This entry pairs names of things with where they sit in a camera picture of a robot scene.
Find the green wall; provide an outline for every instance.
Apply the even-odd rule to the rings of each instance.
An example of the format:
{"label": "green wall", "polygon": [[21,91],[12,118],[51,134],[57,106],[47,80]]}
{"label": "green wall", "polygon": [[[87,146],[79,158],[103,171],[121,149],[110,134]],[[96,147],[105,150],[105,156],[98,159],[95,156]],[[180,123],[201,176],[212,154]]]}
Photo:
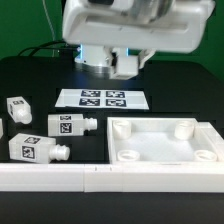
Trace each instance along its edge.
{"label": "green wall", "polygon": [[[60,3],[60,0],[46,0],[57,39],[61,39]],[[195,52],[188,55],[157,53],[153,60],[198,62],[224,80],[224,1],[216,0],[216,3],[203,41]],[[1,0],[0,28],[0,58],[52,40],[42,0]],[[51,56],[51,52],[42,51],[39,55]]]}
{"label": "green wall", "polygon": [[[61,39],[61,1],[45,2],[56,38]],[[0,58],[52,41],[42,0],[0,0],[0,28]],[[52,52],[44,51],[43,54],[50,56]]]}

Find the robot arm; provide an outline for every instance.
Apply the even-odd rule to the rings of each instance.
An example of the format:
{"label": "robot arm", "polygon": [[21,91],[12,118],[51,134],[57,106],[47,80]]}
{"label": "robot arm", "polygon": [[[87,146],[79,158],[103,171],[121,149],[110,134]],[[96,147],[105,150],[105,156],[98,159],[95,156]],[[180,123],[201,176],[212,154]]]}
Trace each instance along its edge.
{"label": "robot arm", "polygon": [[[83,45],[82,58],[77,63],[109,67],[116,77],[122,70],[130,78],[156,51],[195,50],[214,7],[213,0],[67,0],[63,38],[69,44]],[[127,48],[142,52],[134,59],[125,55]],[[88,55],[94,50],[102,54],[94,53],[99,60],[92,63]],[[112,52],[118,57],[118,64],[113,66]],[[125,72],[124,67],[131,63],[132,71]]]}

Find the white plastic base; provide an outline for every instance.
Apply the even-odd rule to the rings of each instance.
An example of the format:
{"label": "white plastic base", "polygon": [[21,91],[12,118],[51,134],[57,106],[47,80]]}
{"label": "white plastic base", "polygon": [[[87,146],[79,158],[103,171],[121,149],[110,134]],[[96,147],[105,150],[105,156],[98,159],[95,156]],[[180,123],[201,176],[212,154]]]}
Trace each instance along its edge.
{"label": "white plastic base", "polygon": [[[114,138],[118,119],[132,123],[130,138]],[[194,123],[189,140],[174,136],[181,120]],[[0,191],[224,192],[224,140],[210,123],[108,118],[108,146],[109,165],[0,164]],[[201,149],[218,160],[196,161],[194,152]],[[135,150],[140,159],[119,161],[120,150]]]}

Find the white plastic block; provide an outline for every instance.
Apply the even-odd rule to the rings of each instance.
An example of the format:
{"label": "white plastic block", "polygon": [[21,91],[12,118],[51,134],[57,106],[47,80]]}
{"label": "white plastic block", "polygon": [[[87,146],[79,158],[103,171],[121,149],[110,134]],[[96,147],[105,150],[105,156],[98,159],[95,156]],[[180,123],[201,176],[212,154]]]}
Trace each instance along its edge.
{"label": "white plastic block", "polygon": [[80,136],[84,130],[96,130],[97,120],[82,114],[48,115],[48,136]]}
{"label": "white plastic block", "polygon": [[0,191],[84,191],[84,165],[0,164]]}
{"label": "white plastic block", "polygon": [[122,168],[111,165],[85,166],[85,192],[122,192]]}
{"label": "white plastic block", "polygon": [[17,134],[9,141],[11,159],[33,163],[50,163],[51,160],[67,160],[70,149],[56,145],[54,138]]}
{"label": "white plastic block", "polygon": [[180,165],[175,165],[173,172],[167,165],[154,166],[152,171],[127,168],[123,173],[123,192],[223,192],[221,175],[220,172],[197,173],[197,169],[181,170]]}
{"label": "white plastic block", "polygon": [[30,105],[23,97],[7,98],[7,109],[16,123],[29,124],[32,121]]}
{"label": "white plastic block", "polygon": [[3,126],[2,126],[2,119],[0,118],[0,139],[3,136]]}
{"label": "white plastic block", "polygon": [[138,57],[118,56],[115,72],[116,79],[130,79],[136,75],[138,75]]}

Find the white paper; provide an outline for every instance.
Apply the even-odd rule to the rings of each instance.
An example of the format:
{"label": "white paper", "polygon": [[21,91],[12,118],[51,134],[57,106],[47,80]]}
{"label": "white paper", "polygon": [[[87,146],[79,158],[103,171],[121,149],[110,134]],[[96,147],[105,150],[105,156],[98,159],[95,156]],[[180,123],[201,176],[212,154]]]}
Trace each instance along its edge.
{"label": "white paper", "polygon": [[149,110],[142,91],[92,89],[62,89],[55,107]]}

